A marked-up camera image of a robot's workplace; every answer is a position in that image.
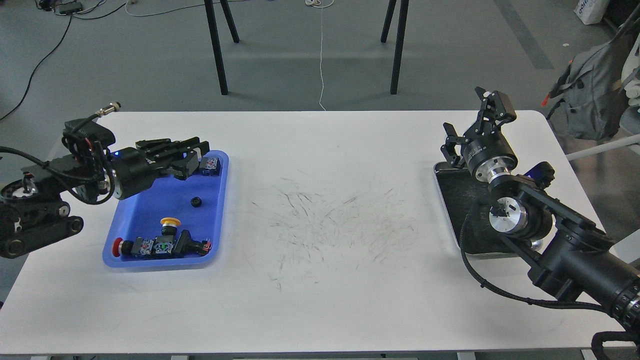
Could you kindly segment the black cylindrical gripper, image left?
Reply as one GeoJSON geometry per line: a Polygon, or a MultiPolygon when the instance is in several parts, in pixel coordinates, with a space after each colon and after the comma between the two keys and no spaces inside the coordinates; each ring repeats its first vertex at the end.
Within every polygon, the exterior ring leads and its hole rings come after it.
{"type": "Polygon", "coordinates": [[[172,176],[185,181],[199,167],[199,155],[210,151],[210,143],[198,136],[173,141],[169,138],[140,140],[113,152],[114,196],[124,200],[153,186],[155,179],[172,176]]]}

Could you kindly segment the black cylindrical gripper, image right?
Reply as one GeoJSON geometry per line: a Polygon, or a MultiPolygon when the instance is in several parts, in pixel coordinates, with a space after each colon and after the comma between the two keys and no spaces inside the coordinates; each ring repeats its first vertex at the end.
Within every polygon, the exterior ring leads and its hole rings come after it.
{"type": "Polygon", "coordinates": [[[470,141],[465,136],[458,136],[454,125],[444,122],[446,137],[440,150],[451,167],[462,169],[467,166],[473,178],[491,183],[500,176],[510,175],[518,165],[512,147],[500,133],[503,125],[517,119],[517,113],[509,96],[502,91],[482,87],[475,87],[474,91],[481,100],[474,123],[474,135],[478,138],[470,141]],[[456,146],[460,146],[462,155],[456,151],[456,146]]]}

